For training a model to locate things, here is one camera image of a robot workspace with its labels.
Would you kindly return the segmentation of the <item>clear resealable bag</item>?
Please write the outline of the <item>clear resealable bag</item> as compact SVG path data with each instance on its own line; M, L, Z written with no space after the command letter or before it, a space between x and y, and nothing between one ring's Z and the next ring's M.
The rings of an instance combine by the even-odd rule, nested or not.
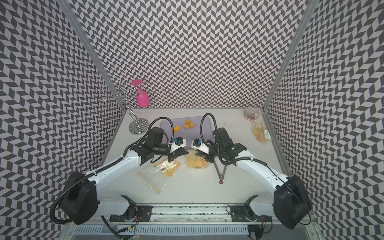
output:
M197 152L189 152L186 157L186 165L192 169L205 169L210 164L202 156L198 156Z
M272 140L263 116L260 114L255 114L255 123L252 128L252 133L261 144L266 144Z

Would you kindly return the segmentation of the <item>red metal tongs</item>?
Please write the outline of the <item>red metal tongs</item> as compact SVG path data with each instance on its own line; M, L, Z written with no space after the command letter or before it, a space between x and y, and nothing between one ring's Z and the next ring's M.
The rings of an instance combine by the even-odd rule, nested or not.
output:
M222 171L219 169L219 165L216 162L214 162L214 166L219 177L219 184L222 185L224 183L224 177L227 170L227 166L224 166Z

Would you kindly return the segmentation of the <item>clear bag with cookies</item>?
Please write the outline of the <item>clear bag with cookies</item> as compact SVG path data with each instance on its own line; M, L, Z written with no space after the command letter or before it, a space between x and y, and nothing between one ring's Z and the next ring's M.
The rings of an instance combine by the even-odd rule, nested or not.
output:
M150 163L139 172L139 176L150 189L160 194L180 167L181 164L178 161L169 162L165 158L162 162Z

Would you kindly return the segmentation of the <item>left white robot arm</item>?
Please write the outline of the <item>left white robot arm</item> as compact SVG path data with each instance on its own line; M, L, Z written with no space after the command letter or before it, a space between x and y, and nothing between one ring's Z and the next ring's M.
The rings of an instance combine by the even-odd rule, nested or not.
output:
M125 173L140 167L155 155L166 156L171 162L187 155L187 140L171 133L163 143L165 130L149 125L145 135L128 145L116 160L85 174L74 172L65 182L63 192L51 205L49 217L55 224L70 222L81 225L94 216L125 216L132 221L138 216L137 204L122 195L119 200L107 200L99 196L111 182Z

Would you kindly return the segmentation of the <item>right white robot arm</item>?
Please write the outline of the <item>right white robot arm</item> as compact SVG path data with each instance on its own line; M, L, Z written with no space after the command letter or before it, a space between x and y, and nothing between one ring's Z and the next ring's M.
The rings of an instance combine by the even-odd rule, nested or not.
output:
M234 143L225 128L218 128L217 124L214 126L213 141L200 139L193 146L210 161L219 159L224 166L234 165L245 170L268 189L273 196L272 201L257 201L256 196L252 196L245 203L255 216L275 217L290 230L310 216L312 203L300 177L289 177L274 170L244 145Z

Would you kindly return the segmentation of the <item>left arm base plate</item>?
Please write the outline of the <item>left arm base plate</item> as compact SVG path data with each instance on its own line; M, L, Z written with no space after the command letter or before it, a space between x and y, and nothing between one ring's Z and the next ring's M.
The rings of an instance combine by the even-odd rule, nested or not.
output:
M129 207L121 216L111 215L110 222L117 223L136 223L149 222L152 215L153 206Z

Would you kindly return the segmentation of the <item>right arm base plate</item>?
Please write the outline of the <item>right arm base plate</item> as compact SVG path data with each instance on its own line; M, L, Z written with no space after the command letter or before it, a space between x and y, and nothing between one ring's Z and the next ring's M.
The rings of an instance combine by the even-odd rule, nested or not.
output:
M231 215L232 222L270 222L268 216L257 215L250 207L244 205L230 205L228 212Z

